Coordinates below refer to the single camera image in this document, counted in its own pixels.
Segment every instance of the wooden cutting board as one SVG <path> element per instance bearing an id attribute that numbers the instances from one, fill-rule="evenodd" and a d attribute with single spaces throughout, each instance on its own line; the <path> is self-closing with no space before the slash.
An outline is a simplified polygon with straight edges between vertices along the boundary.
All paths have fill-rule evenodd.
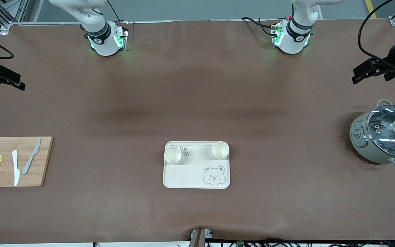
<path id="1" fill-rule="evenodd" d="M 34 156 L 27 174 L 22 174 L 37 140 L 41 139 L 39 152 Z M 17 187 L 42 186 L 47 171 L 53 138 L 41 137 L 0 137 L 0 187 L 14 187 L 14 169 L 12 151 L 18 151 L 17 167 L 21 171 Z"/>

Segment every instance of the knife handle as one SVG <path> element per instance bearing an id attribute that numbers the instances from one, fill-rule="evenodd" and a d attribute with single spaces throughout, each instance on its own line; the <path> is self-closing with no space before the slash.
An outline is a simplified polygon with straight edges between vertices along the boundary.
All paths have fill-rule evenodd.
<path id="1" fill-rule="evenodd" d="M 13 156 L 13 166 L 17 169 L 17 150 L 13 150 L 11 154 Z"/>
<path id="2" fill-rule="evenodd" d="M 24 170 L 22 170 L 22 174 L 27 174 L 28 170 L 30 169 L 30 165 L 32 164 L 33 157 L 34 157 L 34 154 L 31 154 L 30 158 L 27 161 L 27 164 L 24 167 Z"/>

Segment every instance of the gray knife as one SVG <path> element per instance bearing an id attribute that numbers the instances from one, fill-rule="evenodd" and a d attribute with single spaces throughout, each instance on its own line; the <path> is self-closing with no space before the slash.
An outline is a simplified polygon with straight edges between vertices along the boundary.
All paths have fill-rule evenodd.
<path id="1" fill-rule="evenodd" d="M 27 164 L 24 167 L 24 170 L 22 170 L 22 174 L 27 174 L 28 170 L 30 169 L 30 165 L 32 164 L 33 157 L 36 155 L 37 152 L 39 152 L 39 147 L 40 147 L 40 139 L 37 140 L 36 147 L 34 147 L 32 155 L 28 159 Z"/>

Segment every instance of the bear illustration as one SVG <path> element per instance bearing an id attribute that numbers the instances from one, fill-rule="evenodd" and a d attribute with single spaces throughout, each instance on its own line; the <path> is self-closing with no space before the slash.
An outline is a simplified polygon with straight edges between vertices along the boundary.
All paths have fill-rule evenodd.
<path id="1" fill-rule="evenodd" d="M 205 167 L 204 183 L 205 185 L 223 185 L 226 182 L 224 167 L 211 168 Z"/>

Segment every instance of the white knife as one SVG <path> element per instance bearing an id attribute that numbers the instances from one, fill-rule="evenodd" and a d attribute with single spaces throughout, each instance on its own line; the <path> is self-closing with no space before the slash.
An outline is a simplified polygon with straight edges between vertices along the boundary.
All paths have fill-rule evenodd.
<path id="1" fill-rule="evenodd" d="M 32 155 L 28 159 L 27 164 L 24 167 L 24 170 L 22 170 L 22 174 L 27 174 L 28 170 L 30 169 L 30 165 L 32 164 L 33 157 L 36 155 L 37 152 L 39 152 L 39 147 L 40 147 L 40 139 L 37 140 L 36 147 L 34 147 Z"/>
<path id="2" fill-rule="evenodd" d="M 17 150 L 13 150 L 11 154 L 13 156 L 14 186 L 17 186 L 17 183 L 19 183 L 19 175 L 21 175 L 21 171 L 17 168 Z"/>

